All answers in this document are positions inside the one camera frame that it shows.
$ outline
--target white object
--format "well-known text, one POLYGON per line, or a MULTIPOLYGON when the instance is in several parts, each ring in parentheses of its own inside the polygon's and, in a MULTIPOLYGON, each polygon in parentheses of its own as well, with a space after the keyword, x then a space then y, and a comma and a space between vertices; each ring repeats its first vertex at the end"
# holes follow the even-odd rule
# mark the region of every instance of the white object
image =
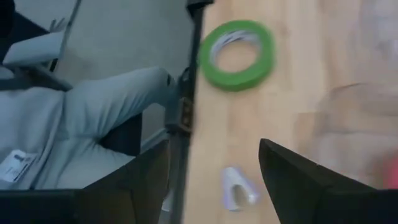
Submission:
POLYGON ((14 183, 24 174, 31 163, 36 158, 36 154, 13 150, 0 164, 0 179, 14 183))
POLYGON ((225 208, 230 211, 238 211, 240 209, 235 201, 233 190, 237 185, 243 188, 246 199, 251 205, 254 205, 260 197, 254 184, 245 178, 241 169, 238 167, 227 167, 223 170, 223 203, 225 208))
POLYGON ((6 67, 20 67, 59 58, 64 37, 63 30, 15 43, 8 50, 2 63, 6 67))

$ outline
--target chair armrest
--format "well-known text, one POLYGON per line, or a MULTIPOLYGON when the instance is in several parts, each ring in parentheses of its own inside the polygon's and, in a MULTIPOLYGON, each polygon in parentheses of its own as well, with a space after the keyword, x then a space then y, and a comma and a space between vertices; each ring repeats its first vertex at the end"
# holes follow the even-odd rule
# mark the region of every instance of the chair armrest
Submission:
POLYGON ((8 67, 19 67, 59 58, 64 37, 63 30, 17 42, 10 47, 2 63, 8 67))

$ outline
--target white tag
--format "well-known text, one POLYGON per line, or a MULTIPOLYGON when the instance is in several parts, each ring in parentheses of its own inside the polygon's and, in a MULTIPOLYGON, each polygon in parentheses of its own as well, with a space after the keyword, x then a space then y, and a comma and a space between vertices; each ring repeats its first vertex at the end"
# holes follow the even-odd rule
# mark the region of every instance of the white tag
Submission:
POLYGON ((36 154, 13 150, 0 164, 0 179, 17 182, 35 158, 36 154))

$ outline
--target tape roll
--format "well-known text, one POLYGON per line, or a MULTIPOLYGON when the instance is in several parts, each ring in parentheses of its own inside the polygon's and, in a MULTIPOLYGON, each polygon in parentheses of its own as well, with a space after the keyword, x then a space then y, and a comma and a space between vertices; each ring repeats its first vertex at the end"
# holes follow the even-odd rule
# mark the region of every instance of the tape roll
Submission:
POLYGON ((203 41, 199 63, 204 76, 213 85, 226 91, 241 91, 258 85, 275 64, 275 45, 271 32, 258 22, 231 21, 213 30, 203 41), (258 49, 256 61, 239 72, 226 72, 216 66, 217 53, 227 44, 243 40, 258 49))

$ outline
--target gray pants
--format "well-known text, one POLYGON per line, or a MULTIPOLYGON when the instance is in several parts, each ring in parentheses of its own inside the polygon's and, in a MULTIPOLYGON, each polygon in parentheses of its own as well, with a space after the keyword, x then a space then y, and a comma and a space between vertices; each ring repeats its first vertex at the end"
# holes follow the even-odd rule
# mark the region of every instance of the gray pants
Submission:
POLYGON ((98 144, 111 129, 153 103, 165 106, 175 83, 161 68, 83 82, 66 92, 54 147, 35 189, 80 189, 134 157, 98 144))

